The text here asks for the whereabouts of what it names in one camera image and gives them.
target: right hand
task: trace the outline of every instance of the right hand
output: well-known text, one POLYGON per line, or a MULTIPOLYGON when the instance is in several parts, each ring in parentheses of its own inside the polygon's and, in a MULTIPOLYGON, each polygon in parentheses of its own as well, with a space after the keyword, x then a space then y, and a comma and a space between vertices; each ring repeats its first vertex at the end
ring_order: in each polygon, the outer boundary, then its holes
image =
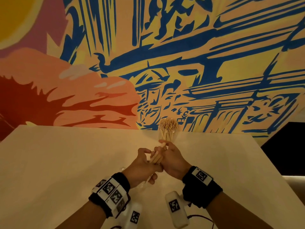
POLYGON ((170 176, 182 180, 192 166, 182 157, 180 150, 172 142, 166 140, 159 140, 159 142, 165 142, 168 146, 167 150, 164 150, 160 146, 155 147, 155 151, 159 151, 163 155, 161 165, 164 170, 170 176))

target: painted wall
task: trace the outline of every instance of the painted wall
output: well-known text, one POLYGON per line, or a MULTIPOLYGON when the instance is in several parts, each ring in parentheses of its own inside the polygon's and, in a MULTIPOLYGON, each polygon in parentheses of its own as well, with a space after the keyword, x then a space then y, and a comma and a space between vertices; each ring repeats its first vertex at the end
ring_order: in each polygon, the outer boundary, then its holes
POLYGON ((305 106, 305 0, 2 2, 11 129, 157 130, 169 116, 263 144, 305 106))

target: wrist strap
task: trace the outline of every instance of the wrist strap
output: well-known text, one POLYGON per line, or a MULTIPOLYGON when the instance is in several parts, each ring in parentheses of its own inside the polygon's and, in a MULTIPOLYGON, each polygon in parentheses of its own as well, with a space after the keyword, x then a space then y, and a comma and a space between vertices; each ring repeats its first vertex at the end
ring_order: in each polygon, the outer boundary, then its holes
POLYGON ((103 208, 106 218, 117 218, 130 201, 130 184, 123 173, 115 173, 103 179, 93 189, 89 200, 103 208))
POLYGON ((196 166, 192 166, 182 179, 185 187, 183 198, 197 207, 206 208, 223 191, 211 176, 196 166))

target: table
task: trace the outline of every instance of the table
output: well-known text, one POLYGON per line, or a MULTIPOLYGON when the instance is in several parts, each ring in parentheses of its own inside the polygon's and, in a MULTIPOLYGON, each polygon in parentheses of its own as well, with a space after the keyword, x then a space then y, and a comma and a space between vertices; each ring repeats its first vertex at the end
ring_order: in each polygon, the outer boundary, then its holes
MULTIPOLYGON (((153 149, 157 139, 158 131, 19 126, 0 143, 0 228, 55 228, 103 177, 127 167, 139 147, 153 149)), ((305 228, 304 205, 250 135, 178 132, 175 144, 274 229, 305 228)), ((132 200, 143 204, 138 228, 174 228, 164 196, 182 188, 163 172, 155 185, 132 189, 132 200)), ((209 217, 195 206, 187 213, 209 217)), ((190 221, 188 228, 212 228, 203 218, 190 221)), ((102 228, 116 224, 108 219, 102 228)))

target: wall mural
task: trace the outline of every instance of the wall mural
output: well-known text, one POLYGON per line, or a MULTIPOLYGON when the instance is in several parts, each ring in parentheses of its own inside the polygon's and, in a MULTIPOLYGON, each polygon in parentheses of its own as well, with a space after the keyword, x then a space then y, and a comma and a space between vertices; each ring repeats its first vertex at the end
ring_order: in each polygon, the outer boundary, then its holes
POLYGON ((250 133, 305 106, 305 0, 5 0, 0 118, 250 133))

